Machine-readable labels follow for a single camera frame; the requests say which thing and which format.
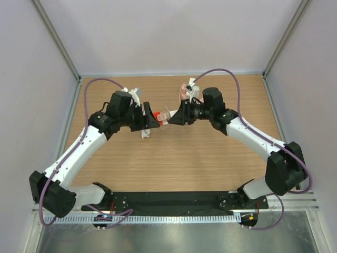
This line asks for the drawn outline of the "aluminium frame post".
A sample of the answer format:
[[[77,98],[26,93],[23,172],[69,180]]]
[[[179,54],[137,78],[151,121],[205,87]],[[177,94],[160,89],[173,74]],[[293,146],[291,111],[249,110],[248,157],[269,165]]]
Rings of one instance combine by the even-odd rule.
[[[271,69],[273,68],[276,60],[280,56],[281,52],[283,51],[284,47],[290,40],[292,34],[294,33],[295,29],[297,28],[301,18],[305,14],[307,8],[311,4],[311,0],[301,0],[298,7],[296,8],[294,14],[292,15],[285,31],[283,32],[281,39],[279,40],[275,50],[273,51],[265,70],[262,72],[262,77],[266,79],[268,74],[270,73]]]
[[[61,38],[59,37],[52,21],[50,20],[45,8],[43,7],[41,1],[39,0],[31,0],[32,5],[34,6],[38,16],[40,17],[42,23],[44,24],[46,30],[48,31],[51,39],[53,40],[54,44],[56,45],[57,49],[59,50],[61,56],[63,57],[66,65],[68,66],[69,70],[72,72],[72,75],[75,77],[77,81],[81,80],[81,75],[77,71],[73,61],[71,60],[68,51],[66,50]]]

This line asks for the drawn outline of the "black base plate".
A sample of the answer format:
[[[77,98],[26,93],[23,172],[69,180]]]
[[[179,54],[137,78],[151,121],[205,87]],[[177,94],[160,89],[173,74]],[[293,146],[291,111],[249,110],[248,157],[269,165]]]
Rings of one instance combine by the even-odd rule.
[[[114,192],[94,205],[101,211],[121,213],[133,209],[134,216],[221,216],[235,210],[268,209],[265,196],[242,203],[237,192],[183,191],[183,192]]]

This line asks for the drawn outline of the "red cube socket adapter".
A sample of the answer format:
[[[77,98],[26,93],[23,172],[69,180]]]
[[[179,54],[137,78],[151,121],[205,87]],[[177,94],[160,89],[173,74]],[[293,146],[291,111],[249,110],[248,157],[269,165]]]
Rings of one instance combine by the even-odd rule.
[[[155,116],[156,121],[157,121],[160,125],[163,125],[163,121],[166,120],[165,114],[163,114],[163,113],[161,113],[161,112],[159,112],[159,111],[154,112],[153,114],[154,114],[154,116]]]

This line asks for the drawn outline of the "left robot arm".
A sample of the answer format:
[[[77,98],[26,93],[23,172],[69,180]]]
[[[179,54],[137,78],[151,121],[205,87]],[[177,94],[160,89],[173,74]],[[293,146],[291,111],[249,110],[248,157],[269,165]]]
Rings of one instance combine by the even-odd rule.
[[[132,132],[158,128],[148,102],[140,103],[140,90],[123,89],[112,94],[105,112],[92,114],[79,137],[65,153],[44,172],[34,171],[29,177],[33,200],[57,218],[73,208],[92,205],[100,211],[109,209],[113,197],[105,185],[71,187],[77,173],[91,155],[104,145],[121,127]]]

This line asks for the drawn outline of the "white power strip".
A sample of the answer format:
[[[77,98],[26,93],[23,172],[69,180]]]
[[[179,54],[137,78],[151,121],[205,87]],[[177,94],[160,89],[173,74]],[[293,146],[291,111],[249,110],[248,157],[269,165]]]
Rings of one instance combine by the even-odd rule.
[[[168,116],[167,120],[171,119],[177,113],[177,110],[168,111],[168,113],[169,113],[169,116]]]

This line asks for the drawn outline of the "pink small charger plug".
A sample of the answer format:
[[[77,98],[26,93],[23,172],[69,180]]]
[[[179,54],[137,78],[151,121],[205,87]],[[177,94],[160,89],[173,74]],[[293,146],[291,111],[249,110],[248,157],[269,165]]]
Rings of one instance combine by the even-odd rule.
[[[159,114],[157,115],[157,120],[158,120],[158,121],[161,121],[161,122],[167,121],[168,116],[169,116],[169,113],[168,113],[168,112],[162,112],[162,113],[159,113]]]

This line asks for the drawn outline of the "left aluminium frame post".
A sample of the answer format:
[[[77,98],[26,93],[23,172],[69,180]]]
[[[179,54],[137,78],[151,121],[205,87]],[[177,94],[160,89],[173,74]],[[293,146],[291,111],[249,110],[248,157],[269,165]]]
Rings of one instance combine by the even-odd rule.
[[[75,77],[77,81],[81,80],[81,75],[77,71],[73,61],[71,60],[68,51],[66,50],[61,38],[59,37],[52,21],[50,20],[45,8],[43,7],[41,1],[39,0],[31,0],[32,5],[34,6],[38,16],[40,17],[42,23],[44,24],[46,30],[48,31],[51,39],[53,40],[54,44],[56,45],[57,49],[59,50],[61,56],[63,57],[66,65],[68,66],[69,70],[72,72],[72,75]]]

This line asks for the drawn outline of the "right aluminium frame post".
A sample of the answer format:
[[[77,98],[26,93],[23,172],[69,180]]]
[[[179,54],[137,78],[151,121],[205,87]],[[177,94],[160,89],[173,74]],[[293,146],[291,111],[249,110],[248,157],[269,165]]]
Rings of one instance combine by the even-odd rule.
[[[265,70],[262,72],[262,77],[266,79],[268,74],[270,73],[271,69],[273,68],[276,60],[280,56],[281,52],[283,51],[284,47],[290,40],[292,34],[294,33],[295,29],[297,28],[301,18],[305,14],[307,8],[311,4],[311,0],[301,0],[298,7],[296,8],[294,14],[292,15],[285,31],[283,32],[281,39],[279,40],[275,50],[273,51]]]

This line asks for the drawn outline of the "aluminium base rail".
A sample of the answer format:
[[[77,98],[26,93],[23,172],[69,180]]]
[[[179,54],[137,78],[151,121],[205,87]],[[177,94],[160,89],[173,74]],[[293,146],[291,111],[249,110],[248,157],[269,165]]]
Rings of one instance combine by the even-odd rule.
[[[281,211],[284,206],[284,211],[318,211],[319,205],[312,190],[303,194],[287,193],[280,196],[280,200],[272,195],[266,197],[270,211]]]

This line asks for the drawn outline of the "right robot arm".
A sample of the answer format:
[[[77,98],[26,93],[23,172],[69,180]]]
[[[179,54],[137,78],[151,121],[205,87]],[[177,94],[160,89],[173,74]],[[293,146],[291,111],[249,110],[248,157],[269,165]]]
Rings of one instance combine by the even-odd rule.
[[[222,93],[215,87],[203,91],[203,101],[189,98],[170,112],[169,124],[190,125],[196,120],[208,120],[212,127],[252,149],[266,162],[265,175],[252,179],[237,189],[237,202],[251,208],[259,197],[269,194],[283,196],[308,178],[303,153],[295,143],[275,140],[248,124],[239,113],[228,109]]]

